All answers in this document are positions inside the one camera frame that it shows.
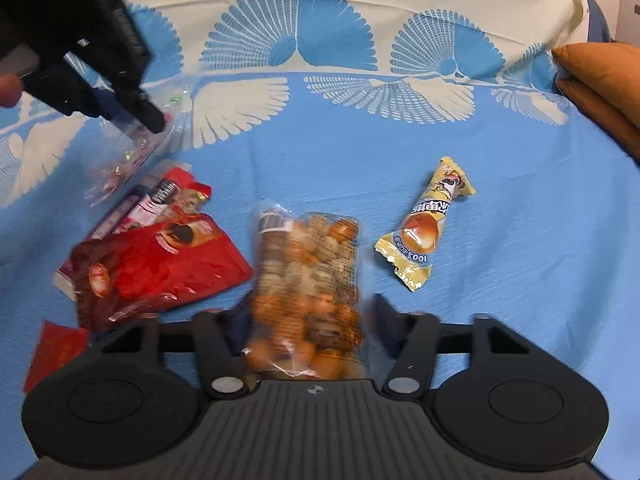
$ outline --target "small red wrapper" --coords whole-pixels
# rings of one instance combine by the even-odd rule
[[[71,263],[78,323],[92,332],[212,296],[253,273],[205,214],[82,242]]]
[[[84,352],[88,337],[89,333],[82,328],[69,328],[45,320],[24,380],[24,393],[28,394],[45,377]]]

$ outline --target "orange pillow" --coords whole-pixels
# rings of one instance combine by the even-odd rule
[[[596,92],[578,80],[557,80],[560,91],[583,114],[605,130],[640,164],[640,129]]]
[[[640,48],[626,43],[576,43],[552,53],[576,79],[640,128]]]

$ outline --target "yellow snack wrapper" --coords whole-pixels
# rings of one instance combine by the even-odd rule
[[[443,156],[427,189],[398,230],[377,241],[376,250],[396,266],[396,276],[412,292],[431,276],[431,253],[440,240],[451,201],[475,192],[465,172]]]

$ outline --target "barcode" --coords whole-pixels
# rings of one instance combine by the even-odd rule
[[[258,220],[258,229],[261,233],[269,231],[291,231],[293,220],[280,212],[262,213]]]

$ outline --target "crosshair logo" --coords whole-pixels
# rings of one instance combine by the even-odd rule
[[[314,397],[320,394],[324,394],[324,388],[320,386],[320,384],[314,384],[313,386],[309,386],[306,390]]]

